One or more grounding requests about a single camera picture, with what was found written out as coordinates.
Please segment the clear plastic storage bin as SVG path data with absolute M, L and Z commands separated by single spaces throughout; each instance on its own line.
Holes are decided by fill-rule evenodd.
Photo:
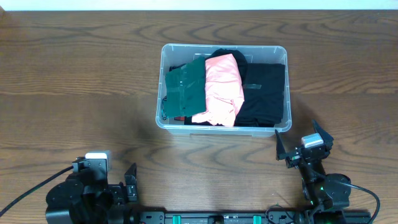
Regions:
M 162 114 L 162 100 L 167 95 L 165 75 L 171 66 L 189 63 L 198 57 L 208 57 L 218 49 L 238 50 L 249 63 L 280 63 L 288 65 L 287 51 L 278 45 L 203 45 L 203 44 L 166 44 L 161 51 L 157 109 L 155 121 L 158 127 L 172 134 L 225 134 L 270 137 L 275 131 L 287 132 L 292 127 L 290 104 L 289 69 L 284 71 L 284 113 L 281 122 L 272 128 L 257 127 L 222 127 L 185 125 L 173 118 L 165 119 Z

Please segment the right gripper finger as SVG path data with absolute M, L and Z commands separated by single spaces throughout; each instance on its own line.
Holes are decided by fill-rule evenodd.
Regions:
M 283 145 L 283 142 L 281 140 L 280 134 L 278 130 L 275 130 L 275 136 L 276 136 L 276 160 L 284 160 L 286 157 L 286 151 Z
M 313 129 L 323 139 L 325 147 L 331 149 L 333 146 L 334 138 L 326 132 L 314 119 L 312 120 Z

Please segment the dark teal garment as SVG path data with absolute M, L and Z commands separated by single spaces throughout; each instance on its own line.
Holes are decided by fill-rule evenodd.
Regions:
M 171 72 L 171 71 L 173 71 L 173 70 L 176 70 L 176 69 L 184 68 L 185 66 L 186 66 L 186 63 L 181 64 L 181 65 L 178 65 L 178 66 L 170 66 L 169 72 Z

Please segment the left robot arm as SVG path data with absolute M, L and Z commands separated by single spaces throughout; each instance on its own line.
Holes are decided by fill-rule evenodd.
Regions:
M 124 174 L 124 183 L 108 183 L 108 160 L 79 157 L 72 173 L 46 196 L 46 221 L 53 224 L 139 223 L 132 205 L 138 202 L 137 166 Z

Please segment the dark green garment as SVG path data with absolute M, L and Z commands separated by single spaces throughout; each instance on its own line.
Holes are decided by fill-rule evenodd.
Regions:
M 206 111 L 205 58 L 198 57 L 181 69 L 165 75 L 166 96 L 162 100 L 162 116 L 189 117 Z

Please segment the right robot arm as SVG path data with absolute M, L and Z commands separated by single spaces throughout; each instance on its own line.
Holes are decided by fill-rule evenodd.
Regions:
M 311 208 L 294 215 L 294 223 L 332 223 L 345 221 L 343 209 L 349 206 L 351 179 L 343 174 L 327 174 L 322 160 L 330 155 L 334 138 L 315 120 L 314 133 L 304 136 L 301 145 L 294 150 L 285 150 L 282 138 L 275 133 L 276 159 L 284 160 L 287 168 L 298 169 L 302 189 Z

